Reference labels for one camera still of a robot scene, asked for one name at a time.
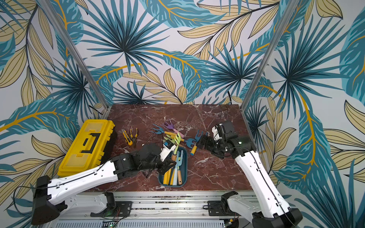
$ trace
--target tropical leaf wallpaper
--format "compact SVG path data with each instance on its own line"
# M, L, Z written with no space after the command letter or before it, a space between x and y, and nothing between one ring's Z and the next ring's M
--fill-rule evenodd
M50 0L109 104L240 104L289 0ZM365 223L365 3L300 0L245 110L300 227ZM86 119L105 112L36 0L0 0L0 218L29 228Z

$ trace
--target red marble surface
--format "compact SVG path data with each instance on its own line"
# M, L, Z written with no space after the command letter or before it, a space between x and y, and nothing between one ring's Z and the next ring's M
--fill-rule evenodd
M108 119L115 124L118 139L111 156L130 152L122 134L130 128L139 130L137 148L142 147L151 136L152 124L162 126L171 119L175 128L186 138L193 138L198 129L204 133L225 119L232 120L238 135L248 135L238 105L113 105ZM162 147L162 136L153 134L148 143L155 142ZM107 183L91 191L169 191L169 190L251 190L251 186L235 161L229 157L221 160L206 150L197 150L188 155L188 180L181 188L166 188L158 183L158 173L153 171L146 179L140 172L133 178Z

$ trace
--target yellow-handled pliers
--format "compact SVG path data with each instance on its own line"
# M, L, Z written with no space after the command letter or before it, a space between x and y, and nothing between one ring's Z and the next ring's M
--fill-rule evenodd
M136 146L137 146L137 137L138 137L138 128L136 128L136 135L135 136L133 136L132 131L133 131L133 129L130 129L133 148L136 148Z

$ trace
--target blue tray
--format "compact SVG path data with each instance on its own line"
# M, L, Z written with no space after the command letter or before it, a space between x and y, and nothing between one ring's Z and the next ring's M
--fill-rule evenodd
M180 171L181 171L181 179L182 181L182 185L164 185L164 176L163 175L158 175L158 182L160 183L160 185L164 186L164 187L171 187L171 188L180 188L182 186L184 186L184 184L186 184L186 181L188 180L188 152L186 151L185 148L183 147L179 147L178 151L183 151L183 160L182 160L182 164L180 166Z

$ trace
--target wire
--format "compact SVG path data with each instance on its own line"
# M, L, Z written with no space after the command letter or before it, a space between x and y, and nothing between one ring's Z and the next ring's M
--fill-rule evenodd
M260 174L261 174L261 176L262 176L262 178L263 178L263 180L265 181L265 183L266 183L266 185L268 186L268 188L269 188L269 190L270 190L270 192L272 193L272 195L274 196L274 198L275 198L275 200L276 200L276 202L277 202L277 204L280 206L280 208L281 208L281 210L283 211L283 213L284 213L284 215L286 216L286 218L288 219L288 221L295 227L295 228L298 228L290 219L289 219L289 217L288 217L288 215L285 213L285 211L284 211L284 209L283 209L283 207L281 206L281 204L279 203L279 200L276 198L276 195L273 193L273 191L271 190L271 188L270 188L270 186L269 186L269 184L266 182L266 179L264 178L264 176L263 176L263 174L262 174L262 172L261 172L261 170L260 170L260 167L258 166L258 164L257 164L257 161L256 161L256 159L255 159L255 157L253 156L253 154L251 153L251 151L249 151L247 148L244 148L244 147L233 147L233 148L242 148L242 149L245 149L245 150L247 150L250 154L251 154L251 156L253 157L253 159L255 160L255 163L256 163L256 166L257 166L257 170L260 172Z
M92 172L92 173L89 173L89 174L87 174L87 175L85 175L85 176L83 176L83 177L79 177L79 178L76 178L76 179L73 179L73 180L71 180L71 181L68 181L68 182L65 182L65 183L62 183L62 184L59 184L59 185L65 185L65 184L67 184L67 183L70 183L70 182L72 182L72 181L76 181L76 180L79 180L79 179L81 179L81 178L84 178L84 177L87 177L87 176L90 176L91 174L94 174L94 173L97 173L108 161L110 161L110 160L107 160L106 162L104 162L97 170L96 170L96 172ZM14 192L13 192L13 204L14 204L14 207L15 207L15 209L16 209L16 211L19 213L19 214L21 214L22 216L24 216L24 217L28 217L29 215L25 215L25 214L23 214L23 213L21 213L20 211L19 211L19 209L17 208L17 206L16 206L16 203L15 203L15 192L16 192L16 190L18 189L18 188L29 188L29 189L48 189L48 188L54 188L54 187L58 187L59 185L55 185L55 186L49 186L49 187L28 187L28 186L18 186L18 187L16 187L16 189L14 190Z

